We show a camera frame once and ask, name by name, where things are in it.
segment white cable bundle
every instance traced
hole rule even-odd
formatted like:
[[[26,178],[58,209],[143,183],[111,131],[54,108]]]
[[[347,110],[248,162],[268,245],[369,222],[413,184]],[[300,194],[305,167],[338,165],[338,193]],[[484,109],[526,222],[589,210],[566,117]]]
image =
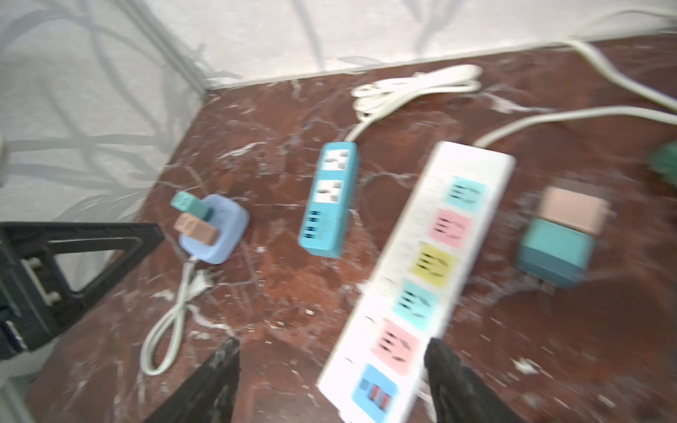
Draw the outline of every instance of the white cable bundle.
[[[581,25],[572,34],[575,35],[598,21],[626,13],[641,13],[677,18],[677,12],[672,10],[662,10],[653,7],[629,7],[594,17]],[[563,41],[557,41],[557,43],[573,47],[592,65],[593,68],[612,83],[677,112],[677,99],[656,89],[640,84],[637,81],[633,81],[623,75],[602,54],[602,52],[592,44],[573,39],[565,39]],[[403,104],[420,95],[478,91],[481,88],[481,83],[477,81],[477,78],[481,73],[482,69],[479,66],[464,64],[442,68],[427,74],[418,73],[411,78],[383,79],[381,81],[376,81],[375,83],[357,87],[353,89],[351,95],[356,97],[356,100],[353,103],[353,109],[357,114],[359,123],[352,131],[350,131],[350,133],[348,133],[344,141],[355,141],[357,136],[373,122],[388,116]],[[675,114],[633,106],[606,106],[572,110],[570,112],[528,116],[485,134],[478,138],[473,145],[475,147],[486,148],[503,137],[538,123],[563,122],[565,120],[619,115],[635,116],[668,123],[670,125],[677,125],[677,115]]]
[[[359,123],[344,141],[355,141],[369,125],[388,116],[416,97],[434,93],[470,93],[482,84],[477,80],[482,68],[472,64],[450,66],[429,73],[416,73],[410,78],[382,79],[353,88],[357,99],[353,109]]]
[[[141,346],[141,355],[139,358],[139,366],[143,373],[149,376],[156,376],[164,373],[174,364],[179,349],[181,348],[181,341],[183,340],[183,327],[185,326],[186,303],[199,295],[201,292],[210,288],[212,283],[209,281],[206,272],[198,270],[198,275],[191,282],[193,270],[198,263],[198,258],[191,256],[188,261],[183,264],[183,275],[181,276],[181,283],[176,294],[176,303],[174,307],[170,308],[164,316],[153,326],[148,332],[143,346]],[[160,343],[162,335],[169,329],[169,326],[174,325],[169,341],[169,347],[162,363],[156,368],[153,366],[153,355],[155,349]]]

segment red marble surface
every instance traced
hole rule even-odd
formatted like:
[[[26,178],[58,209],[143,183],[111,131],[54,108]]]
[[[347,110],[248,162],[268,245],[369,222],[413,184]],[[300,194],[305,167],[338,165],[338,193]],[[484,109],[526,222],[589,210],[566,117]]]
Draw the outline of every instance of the red marble surface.
[[[676,41],[601,45],[632,78],[677,95]],[[482,91],[422,97],[364,132],[342,257],[302,250],[296,237],[320,147],[355,124],[350,89],[456,63],[484,68]],[[28,394],[36,420],[140,422],[234,333],[234,422],[340,421],[314,383],[435,142],[470,143],[528,114],[609,104],[656,108],[563,49],[211,93],[139,216],[167,240],[63,337]],[[676,137],[668,125],[614,117],[532,127],[492,146],[517,167],[445,341],[530,422],[677,421],[677,193],[646,167],[649,152]],[[551,296],[512,263],[553,177],[608,188],[612,213],[585,283]],[[148,377],[139,350],[173,304],[187,255],[172,229],[177,190],[232,198],[251,222],[233,256],[211,268],[218,285],[192,301],[176,364]],[[538,373],[520,373],[521,358]],[[426,420],[417,403],[411,421]]]

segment cable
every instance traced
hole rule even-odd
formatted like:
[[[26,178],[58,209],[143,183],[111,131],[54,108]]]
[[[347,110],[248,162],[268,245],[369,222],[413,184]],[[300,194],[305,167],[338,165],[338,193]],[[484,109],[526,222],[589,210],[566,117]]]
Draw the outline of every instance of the cable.
[[[434,93],[470,93],[481,88],[477,78],[482,68],[463,64],[429,73],[416,73],[410,78],[382,79],[360,85],[351,91],[357,99],[353,109],[359,123],[343,141],[354,142],[369,125],[388,116],[416,97]]]
[[[623,75],[609,59],[607,59],[607,57],[592,44],[576,40],[565,40],[561,41],[561,43],[576,49],[597,72],[602,74],[602,76],[612,83],[615,83],[628,91],[632,91],[635,94],[641,95],[656,104],[677,111],[677,99]]]
[[[635,116],[638,118],[655,120],[656,122],[677,125],[677,115],[659,112],[657,110],[632,106],[595,107],[583,110],[572,110],[570,112],[537,114],[535,116],[529,116],[527,118],[516,120],[513,123],[508,123],[503,127],[494,129],[488,134],[485,134],[482,137],[478,138],[477,141],[473,143],[473,146],[479,148],[486,148],[503,137],[507,137],[512,133],[515,133],[517,131],[520,131],[521,129],[530,127],[532,125],[536,125],[537,123],[563,122],[564,120],[589,119],[589,118],[598,118],[602,116],[619,116],[619,115]]]
[[[191,256],[187,262],[183,264],[183,275],[179,285],[179,291],[176,295],[176,303],[174,307],[169,309],[164,316],[153,326],[148,332],[144,345],[141,347],[141,357],[139,364],[141,370],[149,375],[155,376],[164,373],[169,367],[174,364],[176,356],[179,354],[181,347],[181,339],[183,338],[183,327],[185,325],[185,304],[190,300],[190,280],[193,274],[193,269],[198,262],[198,258]],[[169,347],[162,363],[157,368],[153,367],[153,354],[158,347],[158,343],[165,334],[169,326],[174,325]]]
[[[575,36],[579,35],[581,32],[583,32],[584,30],[588,29],[588,27],[592,26],[593,24],[596,24],[600,21],[609,19],[612,16],[618,16],[618,15],[624,15],[624,14],[646,14],[646,15],[661,16],[661,17],[664,17],[664,18],[677,18],[677,12],[674,11],[674,10],[659,9],[657,7],[630,6],[630,7],[627,7],[627,8],[615,10],[613,12],[605,12],[603,14],[593,16],[591,19],[586,20],[582,25],[579,25],[578,28],[576,28],[575,31],[572,31],[571,34],[568,34],[566,36],[566,38],[575,37]]]
[[[591,25],[592,23],[598,22],[602,19],[608,18],[610,16],[620,15],[624,13],[646,13],[651,15],[658,16],[667,16],[667,17],[677,17],[677,12],[654,9],[650,7],[631,7],[628,9],[621,9],[606,16],[597,16],[592,20],[587,21],[583,26],[579,27],[576,32],[579,32],[581,29]],[[584,41],[577,40],[563,40],[559,43],[573,47],[578,51],[589,63],[590,65],[597,70],[603,77],[615,83],[616,85],[627,89],[637,95],[640,95],[656,104],[664,106],[671,109],[674,112],[677,112],[677,99],[670,97],[656,89],[648,87],[646,85],[640,84],[637,81],[628,78],[623,75],[608,59],[604,54],[597,49],[597,47],[592,44],[586,43]],[[503,127],[495,129],[488,134],[478,138],[473,145],[479,148],[487,148],[495,141],[506,137],[512,133],[520,131],[526,127],[536,125],[538,123],[547,123],[547,122],[563,122],[565,120],[574,120],[574,119],[588,119],[596,118],[601,116],[635,116],[639,118],[645,118],[650,120],[655,120],[657,122],[668,123],[671,125],[677,125],[677,115],[659,112],[657,110],[631,107],[631,106],[607,106],[607,107],[597,107],[589,108],[582,110],[574,110],[571,112],[559,112],[559,113],[550,113],[550,114],[541,114],[537,116],[529,116],[516,120],[513,123],[509,123]]]

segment socket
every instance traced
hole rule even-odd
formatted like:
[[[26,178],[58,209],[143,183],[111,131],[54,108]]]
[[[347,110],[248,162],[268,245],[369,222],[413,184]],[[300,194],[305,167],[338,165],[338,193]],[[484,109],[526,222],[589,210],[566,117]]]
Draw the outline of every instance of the socket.
[[[456,258],[438,250],[430,244],[422,243],[418,258],[410,272],[430,285],[438,288],[444,286],[447,276],[454,268]]]
[[[350,150],[328,150],[322,156],[323,171],[344,171],[348,167]]]
[[[397,385],[392,380],[368,364],[353,393],[353,401],[372,420],[382,423],[386,420],[397,391]]]
[[[384,323],[383,332],[372,352],[395,373],[405,376],[409,372],[420,341],[392,321],[385,320]]]
[[[455,178],[445,202],[474,213],[479,210],[484,190],[484,185],[479,182]]]
[[[374,339],[378,335],[377,317],[371,315],[361,315],[355,320],[355,325],[359,328],[351,337],[353,347],[346,353],[345,358],[352,364],[359,363],[364,360],[369,344],[364,342],[365,339]]]
[[[437,306],[437,296],[414,282],[407,281],[404,284],[393,312],[402,319],[412,324],[415,328],[423,331]]]
[[[396,274],[396,272],[393,272],[389,275],[383,275],[383,277],[376,284],[376,286],[378,286],[377,291],[383,298],[393,298],[402,289],[402,284],[400,281],[401,278]]]
[[[342,191],[343,182],[341,181],[318,181],[312,201],[336,204],[341,199]]]
[[[358,168],[355,143],[327,143],[322,148],[298,238],[310,254],[332,259],[341,255]]]
[[[448,210],[440,210],[430,230],[430,238],[453,248],[461,248],[473,221]]]

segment black metal stand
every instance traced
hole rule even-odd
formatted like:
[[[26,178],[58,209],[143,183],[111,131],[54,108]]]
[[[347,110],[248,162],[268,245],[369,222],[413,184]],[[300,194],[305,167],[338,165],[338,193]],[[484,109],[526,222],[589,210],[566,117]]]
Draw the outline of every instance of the black metal stand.
[[[228,338],[144,423],[230,423],[239,383],[240,342]]]
[[[0,359],[65,332],[163,239],[154,223],[0,223]],[[122,254],[72,291],[55,256],[108,250]]]
[[[439,339],[425,353],[437,423],[526,423]]]

